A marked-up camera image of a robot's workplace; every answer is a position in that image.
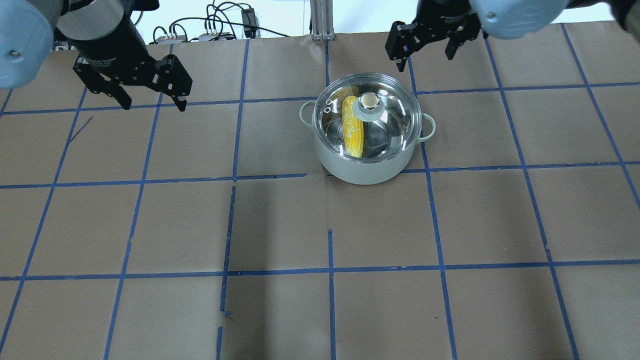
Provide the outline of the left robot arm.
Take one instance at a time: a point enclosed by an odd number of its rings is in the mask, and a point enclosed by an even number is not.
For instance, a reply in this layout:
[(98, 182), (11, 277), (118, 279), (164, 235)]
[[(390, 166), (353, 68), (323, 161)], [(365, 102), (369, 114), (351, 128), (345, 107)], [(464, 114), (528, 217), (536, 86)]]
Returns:
[(176, 55), (155, 59), (131, 20), (134, 11), (157, 10), (157, 0), (3, 0), (0, 3), (0, 86), (35, 79), (60, 33), (78, 51), (73, 71), (94, 94), (129, 110), (126, 86), (169, 96), (185, 111), (194, 83)]

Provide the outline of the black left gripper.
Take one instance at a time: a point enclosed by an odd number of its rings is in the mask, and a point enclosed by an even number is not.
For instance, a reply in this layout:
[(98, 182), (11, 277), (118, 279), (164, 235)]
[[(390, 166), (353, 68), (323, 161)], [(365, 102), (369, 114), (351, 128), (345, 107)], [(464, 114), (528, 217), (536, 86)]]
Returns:
[(97, 34), (75, 35), (73, 46), (78, 50), (73, 70), (91, 93), (103, 93), (128, 111), (132, 98), (125, 87), (146, 87), (169, 96), (179, 112), (186, 111), (194, 80), (176, 55), (151, 56), (130, 20)]

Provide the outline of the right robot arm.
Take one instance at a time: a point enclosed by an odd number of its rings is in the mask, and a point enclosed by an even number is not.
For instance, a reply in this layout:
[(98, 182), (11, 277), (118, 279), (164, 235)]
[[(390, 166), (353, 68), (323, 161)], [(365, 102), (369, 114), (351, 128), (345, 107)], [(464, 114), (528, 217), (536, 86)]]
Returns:
[(445, 55), (479, 36), (513, 40), (550, 25), (565, 10), (596, 5), (595, 0), (420, 0), (410, 23), (395, 21), (385, 50), (400, 72), (414, 53), (447, 41)]

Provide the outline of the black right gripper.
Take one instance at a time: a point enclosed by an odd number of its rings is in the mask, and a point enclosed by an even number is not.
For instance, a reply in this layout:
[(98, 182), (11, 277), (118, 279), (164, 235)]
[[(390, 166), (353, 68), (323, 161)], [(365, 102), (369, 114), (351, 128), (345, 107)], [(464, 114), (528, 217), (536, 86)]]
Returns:
[(482, 24), (468, 0), (419, 0), (412, 22), (391, 24), (385, 50), (400, 73), (407, 59), (431, 43), (447, 40), (445, 55), (453, 60), (467, 41), (478, 38)]

